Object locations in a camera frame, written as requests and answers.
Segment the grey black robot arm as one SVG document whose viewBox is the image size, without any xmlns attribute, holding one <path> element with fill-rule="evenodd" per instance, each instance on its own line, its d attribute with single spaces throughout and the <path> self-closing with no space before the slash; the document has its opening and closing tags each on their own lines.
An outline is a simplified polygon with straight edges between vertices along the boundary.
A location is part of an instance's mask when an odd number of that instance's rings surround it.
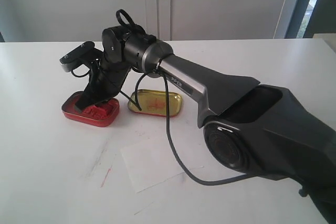
<svg viewBox="0 0 336 224">
<path fill-rule="evenodd" d="M 76 103 L 78 111 L 116 96 L 129 71 L 161 76 L 198 105 L 197 125 L 211 154 L 240 172 L 215 186 L 251 178 L 291 178 L 302 187 L 328 223 L 335 223 L 335 130 L 310 114 L 289 89 L 231 76 L 178 57 L 172 47 L 143 29 L 104 30 L 103 50 L 90 41 L 72 60 L 90 69 L 89 83 Z"/>
</svg>

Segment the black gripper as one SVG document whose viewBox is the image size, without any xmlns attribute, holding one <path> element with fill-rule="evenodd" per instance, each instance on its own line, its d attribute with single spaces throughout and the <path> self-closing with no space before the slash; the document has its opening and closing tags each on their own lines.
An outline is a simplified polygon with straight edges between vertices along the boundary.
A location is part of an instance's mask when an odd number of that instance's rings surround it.
<svg viewBox="0 0 336 224">
<path fill-rule="evenodd" d="M 101 65 L 96 60 L 90 67 L 89 83 L 75 103 L 75 110 L 84 111 L 89 106 L 114 98 L 120 93 L 129 71 L 127 62 L 102 62 Z"/>
</svg>

